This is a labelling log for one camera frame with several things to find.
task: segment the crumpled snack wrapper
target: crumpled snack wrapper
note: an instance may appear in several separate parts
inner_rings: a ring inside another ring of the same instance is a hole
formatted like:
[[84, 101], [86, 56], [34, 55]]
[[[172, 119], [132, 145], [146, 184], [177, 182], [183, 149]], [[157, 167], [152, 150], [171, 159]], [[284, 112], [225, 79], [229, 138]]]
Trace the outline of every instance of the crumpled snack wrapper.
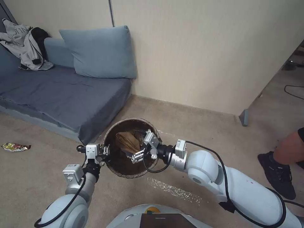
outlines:
[[7, 142], [7, 143], [3, 144], [1, 147], [10, 152], [16, 152], [16, 151], [24, 151], [24, 150], [30, 149], [31, 145], [24, 146], [24, 145]]

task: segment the beige carpet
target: beige carpet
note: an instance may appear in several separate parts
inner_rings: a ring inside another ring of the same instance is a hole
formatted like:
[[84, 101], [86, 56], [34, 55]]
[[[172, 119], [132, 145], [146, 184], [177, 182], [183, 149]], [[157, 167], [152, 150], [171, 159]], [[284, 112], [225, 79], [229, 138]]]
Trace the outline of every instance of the beige carpet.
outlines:
[[[241, 126], [237, 116], [136, 96], [129, 99], [113, 122], [127, 117], [144, 118], [160, 131], [165, 143], [173, 144], [181, 138], [208, 146], [221, 155], [225, 165], [270, 187], [257, 155], [273, 150], [278, 140], [304, 126], [304, 101], [283, 91], [285, 84], [304, 85], [303, 74], [303, 69], [279, 72], [250, 107], [247, 128]], [[0, 149], [0, 227], [33, 227], [46, 207], [64, 194], [63, 168], [82, 163], [84, 156], [75, 150], [79, 143], [0, 113], [0, 143], [5, 142], [31, 144], [32, 148], [15, 153]], [[291, 169], [296, 201], [304, 204], [304, 170], [296, 165]], [[183, 189], [200, 200], [190, 202], [153, 188], [149, 178]], [[119, 178], [103, 167], [87, 227], [106, 227], [122, 210], [145, 203], [178, 208], [212, 227], [251, 227], [239, 216], [223, 210], [209, 191], [172, 167], [131, 180]], [[293, 211], [304, 216], [301, 210]]]

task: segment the black cord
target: black cord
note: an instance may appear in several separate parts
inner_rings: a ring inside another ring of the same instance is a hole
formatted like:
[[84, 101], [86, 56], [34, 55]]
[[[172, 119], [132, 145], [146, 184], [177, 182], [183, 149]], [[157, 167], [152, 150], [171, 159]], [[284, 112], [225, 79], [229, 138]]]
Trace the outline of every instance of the black cord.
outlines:
[[225, 165], [224, 165], [224, 163], [223, 163], [221, 157], [220, 157], [214, 150], [211, 150], [211, 149], [209, 149], [209, 148], [207, 148], [207, 147], [201, 146], [201, 145], [199, 145], [199, 144], [197, 144], [197, 143], [190, 142], [190, 141], [186, 141], [186, 143], [190, 143], [190, 144], [193, 144], [193, 145], [195, 145], [195, 146], [198, 146], [198, 147], [201, 147], [201, 148], [203, 148], [203, 149], [206, 149], [206, 150], [208, 150], [208, 151], [214, 153], [214, 154], [218, 157], [218, 159], [219, 159], [219, 161], [220, 161], [220, 163], [221, 163], [221, 165], [222, 165], [222, 169], [223, 169], [223, 173], [224, 173], [225, 191], [226, 191], [227, 202], [230, 203], [230, 204], [232, 204], [232, 205], [234, 206], [234, 209], [235, 209], [240, 215], [242, 215], [245, 219], [247, 219], [248, 221], [252, 222], [253, 224], [258, 225], [258, 226], [263, 227], [263, 228], [277, 228], [277, 227], [279, 227], [280, 225], [283, 224], [283, 222], [284, 222], [284, 220], [285, 220], [285, 218], [286, 218], [286, 206], [285, 206], [284, 200], [282, 199], [282, 197], [281, 197], [276, 191], [274, 191], [274, 190], [272, 190], [272, 189], [270, 189], [270, 188], [267, 188], [267, 189], [269, 189], [270, 191], [272, 191], [273, 193], [275, 193], [275, 194], [278, 196], [278, 198], [280, 199], [280, 201], [281, 201], [283, 213], [282, 213], [282, 217], [280, 218], [280, 220], [279, 220], [277, 223], [273, 224], [273, 225], [264, 225], [264, 224], [262, 224], [262, 223], [259, 223], [259, 222], [257, 222], [257, 221], [252, 220], [251, 218], [249, 218], [249, 217], [247, 217], [245, 214], [243, 214], [243, 213], [242, 213], [242, 212], [233, 204], [233, 202], [231, 201], [231, 199], [230, 199], [230, 197], [229, 197], [227, 173], [226, 173]]
[[302, 208], [304, 208], [304, 205], [302, 205], [302, 204], [299, 204], [299, 203], [296, 203], [296, 202], [293, 202], [293, 201], [290, 201], [290, 200], [284, 200], [284, 202], [285, 202], [285, 203], [290, 203], [290, 204], [294, 204], [294, 205], [297, 205], [297, 206], [299, 206], [299, 207], [302, 207]]
[[84, 187], [86, 183], [86, 175], [83, 176], [83, 182], [82, 185], [80, 186], [80, 188], [78, 189], [78, 191], [76, 192], [76, 194], [74, 195], [74, 197], [71, 199], [71, 201], [68, 203], [68, 205], [58, 214], [56, 215], [55, 218], [51, 219], [50, 221], [43, 223], [43, 224], [39, 224], [39, 222], [41, 222], [41, 218], [38, 219], [35, 224], [34, 227], [36, 228], [41, 228], [41, 227], [45, 227], [47, 225], [50, 225], [52, 222], [56, 221], [60, 216], [62, 216], [64, 214], [64, 212], [66, 212], [66, 210], [71, 206], [71, 204], [74, 202], [74, 200], [76, 199], [76, 197], [79, 195], [80, 191], [82, 190], [82, 188]]
[[164, 168], [159, 169], [159, 170], [150, 170], [150, 169], [146, 166], [146, 163], [145, 163], [145, 156], [148, 154], [148, 146], [149, 146], [149, 144], [146, 145], [145, 151], [144, 151], [143, 157], [142, 157], [143, 165], [145, 166], [146, 170], [147, 170], [148, 172], [150, 172], [150, 173], [160, 173], [160, 172], [164, 171], [166, 168], [168, 168], [168, 166], [170, 165], [171, 159], [172, 159], [173, 152], [171, 153], [170, 158], [169, 158], [169, 161], [168, 161], [168, 163], [166, 164], [166, 166], [165, 166]]
[[85, 162], [86, 162], [86, 153], [85, 153], [85, 160], [84, 160], [84, 162], [82, 163], [81, 168], [83, 168], [83, 166], [85, 165]]
[[291, 95], [291, 96], [293, 96], [293, 97], [297, 97], [297, 98], [300, 98], [300, 99], [304, 100], [304, 98], [302, 98], [302, 97], [298, 97], [298, 96], [296, 96], [296, 95], [293, 95], [293, 94], [291, 94], [291, 93], [287, 92], [287, 91], [286, 91], [286, 87], [288, 87], [288, 86], [290, 86], [290, 87], [298, 87], [298, 88], [304, 88], [304, 86], [286, 85], [286, 86], [284, 87], [284, 91], [285, 91], [286, 93], [288, 93], [289, 95]]

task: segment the person's leg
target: person's leg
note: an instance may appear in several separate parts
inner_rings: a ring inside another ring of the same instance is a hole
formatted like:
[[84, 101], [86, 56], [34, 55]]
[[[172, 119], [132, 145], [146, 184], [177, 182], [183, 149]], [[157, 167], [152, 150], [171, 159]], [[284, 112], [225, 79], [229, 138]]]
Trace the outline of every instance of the person's leg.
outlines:
[[289, 164], [304, 160], [304, 128], [287, 136], [274, 152], [259, 154], [258, 160], [271, 186], [287, 199], [295, 199]]
[[282, 165], [290, 165], [304, 160], [304, 128], [288, 135], [275, 149], [273, 158]]

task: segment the plastic wrap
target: plastic wrap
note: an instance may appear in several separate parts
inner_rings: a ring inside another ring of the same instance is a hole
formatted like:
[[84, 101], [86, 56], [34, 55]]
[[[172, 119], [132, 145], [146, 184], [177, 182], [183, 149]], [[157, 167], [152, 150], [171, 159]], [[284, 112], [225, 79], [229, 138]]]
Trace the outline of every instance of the plastic wrap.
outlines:
[[185, 190], [174, 187], [172, 185], [166, 184], [166, 183], [156, 180], [154, 178], [148, 177], [147, 182], [149, 185], [151, 185], [154, 188], [164, 190], [165, 192], [168, 192], [173, 196], [176, 196], [180, 199], [189, 201], [191, 203], [197, 203], [198, 205], [200, 205], [200, 203], [203, 201], [203, 198], [201, 198], [198, 195], [187, 192]]

